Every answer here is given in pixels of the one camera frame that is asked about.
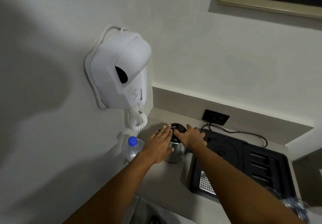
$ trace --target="kettle lid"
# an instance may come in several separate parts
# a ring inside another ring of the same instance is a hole
[[[171,129],[173,131],[174,131],[174,129],[177,129],[181,133],[185,133],[187,131],[187,129],[183,125],[181,125],[179,123],[172,123],[171,124]],[[177,138],[174,134],[172,135],[171,142],[181,143],[179,138]]]

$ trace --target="gold frame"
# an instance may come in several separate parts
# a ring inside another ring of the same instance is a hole
[[[220,3],[233,4],[249,8],[322,18],[322,8],[302,4],[292,4],[272,0],[219,0]]]

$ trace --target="wall-mounted hair dryer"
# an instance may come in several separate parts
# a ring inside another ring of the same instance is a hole
[[[119,32],[103,42],[111,29]],[[147,62],[151,47],[138,33],[108,26],[85,59],[85,70],[94,88],[100,109],[130,109],[129,124],[139,131],[147,124],[142,106],[147,99]],[[142,122],[135,124],[139,105]]]

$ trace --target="countertop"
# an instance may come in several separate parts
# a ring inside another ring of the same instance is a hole
[[[198,128],[205,124],[200,120],[153,108],[148,117],[147,126],[138,137],[143,141],[146,141],[153,132],[160,129],[163,125],[171,123],[180,123],[183,125],[190,124],[192,127]],[[216,130],[214,128],[213,130],[229,135],[219,129]],[[263,142],[259,138],[251,135],[234,134],[234,137],[254,145],[263,145]],[[288,148],[285,145],[269,141],[267,148],[283,153],[288,157]],[[163,161],[153,165],[138,188],[137,195],[198,224],[230,223],[221,204],[191,193],[188,189],[189,169],[192,156],[193,155],[190,153],[183,162],[178,164],[171,164]],[[290,161],[289,166],[296,194],[300,197],[294,169]]]

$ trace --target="black power outlet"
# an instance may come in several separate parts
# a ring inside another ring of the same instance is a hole
[[[202,120],[223,126],[227,122],[229,117],[229,115],[220,114],[212,110],[205,110],[202,116]]]

